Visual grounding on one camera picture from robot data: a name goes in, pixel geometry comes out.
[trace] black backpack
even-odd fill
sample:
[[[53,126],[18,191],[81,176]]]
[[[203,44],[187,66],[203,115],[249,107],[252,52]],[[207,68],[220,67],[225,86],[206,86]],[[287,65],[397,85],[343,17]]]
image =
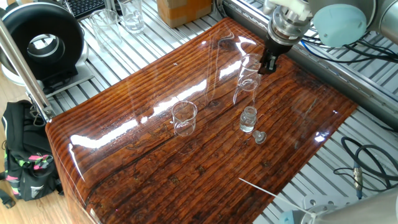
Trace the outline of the black backpack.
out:
[[[10,183],[15,198],[35,200],[55,189],[63,194],[45,123],[32,103],[8,102],[1,121],[7,141],[3,144],[6,171],[0,178]],[[0,190],[3,204],[7,208],[14,206],[12,199],[5,195]]]

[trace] black cable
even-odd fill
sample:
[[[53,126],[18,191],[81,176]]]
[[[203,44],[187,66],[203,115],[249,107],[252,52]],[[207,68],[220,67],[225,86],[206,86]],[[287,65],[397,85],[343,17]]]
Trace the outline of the black cable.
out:
[[[392,163],[392,165],[396,168],[396,170],[398,170],[398,163],[397,161],[384,149],[380,148],[379,146],[373,146],[373,145],[363,145],[361,147],[359,147],[359,149],[356,151],[355,153],[355,157],[358,158],[359,157],[359,153],[363,150],[367,150],[368,148],[370,149],[375,149],[378,150],[379,152],[383,153]],[[396,180],[398,181],[398,177],[397,176],[392,176],[392,175],[387,175],[385,172],[383,172],[382,174],[380,174],[379,172],[373,170],[372,168],[370,168],[369,166],[367,166],[365,163],[363,163],[362,161],[358,160],[357,163],[365,170],[367,170],[368,172],[370,172],[373,175],[376,175],[378,177],[381,177],[383,179],[386,180]]]
[[[380,128],[382,128],[384,130],[391,131],[393,133],[398,133],[398,131],[396,131],[396,130],[394,130],[392,128],[385,127],[385,126],[379,124],[377,121],[373,120],[372,118],[371,118],[371,121],[373,121],[373,123],[377,124]]]
[[[354,143],[355,145],[357,145],[357,146],[359,147],[359,149],[362,147],[362,145],[361,145],[359,142],[357,142],[357,141],[355,141],[354,139],[351,139],[351,138],[349,138],[349,137],[342,137],[342,138],[341,138],[341,144],[343,145],[343,148],[347,151],[347,153],[349,154],[349,156],[351,156],[351,158],[353,158],[353,160],[355,161],[355,163],[357,163],[359,166],[361,166],[362,168],[364,168],[365,170],[367,170],[367,171],[370,172],[371,174],[374,174],[374,173],[372,173],[371,171],[369,171],[369,169],[372,170],[372,171],[374,171],[372,168],[370,168],[370,167],[368,167],[367,165],[365,165],[366,168],[367,168],[367,169],[366,169],[365,167],[362,166],[364,163],[363,163],[362,161],[360,161],[360,160],[359,160],[359,157],[357,156],[357,153],[359,154],[359,152],[358,152],[359,149],[356,151],[356,154],[354,155],[353,152],[351,152],[351,150],[350,150],[349,147],[347,146],[347,144],[346,144],[345,141],[349,141],[349,142]],[[363,151],[373,160],[373,162],[377,165],[377,167],[379,168],[379,170],[380,170],[380,172],[381,172],[381,173],[377,173],[377,174],[374,174],[374,175],[376,175],[376,176],[378,176],[378,174],[387,175],[387,173],[386,173],[386,171],[384,170],[383,166],[382,166],[382,165],[380,164],[380,162],[374,157],[374,155],[371,154],[371,152],[369,152],[366,148],[364,148]],[[386,185],[387,185],[387,187],[391,187],[391,183],[390,183],[390,181],[387,180],[387,179],[386,179]]]
[[[342,167],[342,168],[337,168],[337,169],[335,169],[335,170],[333,171],[333,173],[336,174],[336,175],[343,175],[342,173],[337,173],[337,171],[339,171],[339,170],[351,170],[351,171],[353,171],[354,169],[353,169],[353,168],[350,168],[350,167]],[[372,175],[370,175],[370,174],[368,174],[368,173],[366,173],[366,172],[362,172],[362,174],[365,174],[365,175],[368,175],[369,177],[372,177],[373,179],[375,179],[375,180],[377,180],[378,182],[380,182],[385,188],[387,188],[387,185],[386,185],[382,180],[378,179],[377,177],[372,176]]]
[[[315,54],[314,52],[312,52],[312,51],[307,47],[307,45],[305,44],[305,42],[304,42],[303,40],[301,40],[301,43],[302,43],[303,46],[306,48],[306,50],[307,50],[308,52],[310,52],[312,55],[316,56],[317,58],[320,58],[320,59],[323,59],[323,60],[327,60],[327,61],[329,61],[329,62],[336,62],[336,63],[355,63],[355,62],[365,62],[365,61],[367,61],[367,60],[373,60],[373,59],[374,59],[374,58],[363,58],[363,59],[351,60],[351,61],[333,60],[333,59],[325,58],[325,57],[322,57],[322,56],[320,56],[320,55]]]
[[[357,54],[360,54],[360,55],[363,55],[363,56],[367,56],[367,57],[369,57],[369,58],[381,59],[381,60],[385,60],[385,61],[388,61],[388,62],[398,63],[398,58],[395,59],[395,58],[392,58],[392,57],[387,56],[387,55],[385,55],[385,56],[380,56],[380,55],[368,54],[368,53],[366,53],[366,52],[360,51],[360,50],[358,50],[358,49],[356,49],[356,48],[354,48],[354,47],[352,47],[352,46],[349,46],[349,45],[344,45],[344,47],[346,47],[346,48],[349,49],[349,50],[352,50],[353,52],[356,52]]]
[[[370,191],[373,191],[373,192],[385,192],[385,191],[387,191],[387,190],[390,190],[390,189],[392,189],[392,188],[398,186],[398,183],[396,183],[396,184],[392,185],[391,188],[386,188],[386,189],[382,189],[382,190],[370,189],[369,187],[365,187],[363,184],[361,184],[361,183],[359,183],[357,180],[355,180],[355,178],[354,178],[352,175],[349,175],[349,174],[342,174],[342,173],[335,173],[335,174],[336,174],[336,175],[346,175],[346,176],[352,178],[352,179],[353,179],[357,184],[359,184],[363,189],[370,190]]]
[[[381,47],[381,46],[376,46],[373,44],[370,44],[368,41],[366,40],[359,40],[358,43],[367,46],[373,50],[377,50],[380,53],[386,54],[386,55],[390,55],[392,57],[396,57],[398,58],[398,54],[396,54],[395,52],[393,52],[391,49],[388,49],[387,47]]]
[[[350,150],[349,147],[347,146],[346,141],[352,142],[352,143],[354,143],[355,145],[359,146],[359,148],[357,149],[355,155],[351,152],[351,150]],[[368,151],[367,148],[375,149],[375,150],[377,150],[377,151],[383,153],[383,154],[392,162],[392,164],[394,165],[394,167],[395,167],[395,168],[397,169],[397,171],[398,171],[398,163],[397,163],[397,161],[396,161],[390,154],[388,154],[388,152],[386,152],[385,150],[381,149],[381,148],[378,147],[378,146],[371,146],[371,145],[363,145],[363,146],[362,146],[359,142],[357,142],[357,141],[355,141],[354,139],[351,139],[351,138],[349,138],[349,137],[342,137],[342,138],[341,138],[341,144],[343,145],[343,148],[347,151],[347,153],[349,154],[349,156],[351,156],[351,158],[355,161],[355,163],[357,163],[359,166],[361,166],[364,170],[370,172],[371,174],[373,174],[373,175],[375,175],[375,176],[377,176],[377,177],[383,178],[383,179],[385,179],[386,181],[387,181],[387,180],[388,180],[388,181],[390,181],[390,180],[398,181],[398,176],[387,175],[387,174],[386,174],[386,171],[385,171],[382,167],[380,168],[380,167],[378,166],[378,165],[380,164],[379,162],[375,162],[375,163],[376,163],[376,165],[378,166],[378,168],[381,170],[381,172],[377,172],[377,171],[375,171],[374,169],[370,168],[370,167],[367,166],[364,162],[362,162],[362,161],[359,159],[359,157],[358,157],[359,153],[360,153],[362,150],[366,152],[366,151]]]

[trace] backpack strap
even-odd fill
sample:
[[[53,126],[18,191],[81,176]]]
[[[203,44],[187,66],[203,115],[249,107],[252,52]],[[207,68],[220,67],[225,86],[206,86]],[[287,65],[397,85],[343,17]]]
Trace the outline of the backpack strap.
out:
[[[4,180],[6,178],[6,173],[2,172],[0,173],[0,180]],[[6,208],[12,208],[15,205],[15,201],[8,196],[7,193],[5,193],[5,191],[0,190],[0,198],[2,200],[2,204],[6,207]]]

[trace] keyboard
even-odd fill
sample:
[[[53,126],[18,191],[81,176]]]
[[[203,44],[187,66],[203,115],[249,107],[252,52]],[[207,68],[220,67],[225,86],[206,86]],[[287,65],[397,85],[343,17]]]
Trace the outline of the keyboard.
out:
[[[83,17],[89,16],[92,12],[98,9],[105,8],[105,3],[103,0],[67,0],[72,10],[73,15],[76,19],[81,19]]]

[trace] wooden floor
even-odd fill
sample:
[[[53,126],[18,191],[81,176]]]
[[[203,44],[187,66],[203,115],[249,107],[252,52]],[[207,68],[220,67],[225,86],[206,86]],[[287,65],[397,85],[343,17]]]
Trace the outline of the wooden floor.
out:
[[[25,88],[11,83],[0,72],[0,116],[6,109],[7,102],[17,102],[28,99]],[[0,143],[6,139],[4,128],[0,125]],[[4,151],[0,149],[0,172],[4,171]],[[0,181],[0,189],[12,195],[10,185],[5,180]],[[61,224],[71,223],[67,201],[58,192],[30,202],[16,201],[16,205],[7,209],[0,203],[0,224]]]

